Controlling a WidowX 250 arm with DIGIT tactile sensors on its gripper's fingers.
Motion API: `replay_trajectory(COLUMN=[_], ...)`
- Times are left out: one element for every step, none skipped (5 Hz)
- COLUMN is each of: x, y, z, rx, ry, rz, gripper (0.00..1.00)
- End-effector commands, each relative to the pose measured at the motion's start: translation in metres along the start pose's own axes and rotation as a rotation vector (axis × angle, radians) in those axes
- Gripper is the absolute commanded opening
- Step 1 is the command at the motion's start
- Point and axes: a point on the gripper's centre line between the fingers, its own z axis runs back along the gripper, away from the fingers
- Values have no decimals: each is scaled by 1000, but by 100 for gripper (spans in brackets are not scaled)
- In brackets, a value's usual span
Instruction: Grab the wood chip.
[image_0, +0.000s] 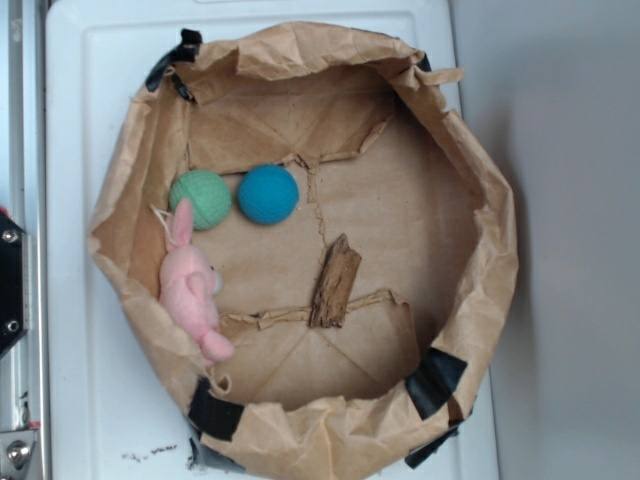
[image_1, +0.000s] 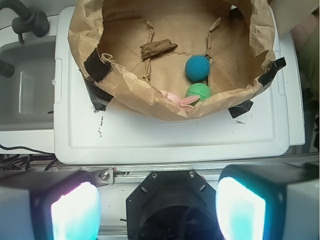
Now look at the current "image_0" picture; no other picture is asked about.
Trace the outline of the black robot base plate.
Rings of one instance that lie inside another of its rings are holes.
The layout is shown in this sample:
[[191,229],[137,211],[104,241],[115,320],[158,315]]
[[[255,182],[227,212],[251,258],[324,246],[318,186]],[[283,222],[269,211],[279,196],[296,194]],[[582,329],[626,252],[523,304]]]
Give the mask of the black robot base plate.
[[1,210],[1,357],[25,333],[24,231]]

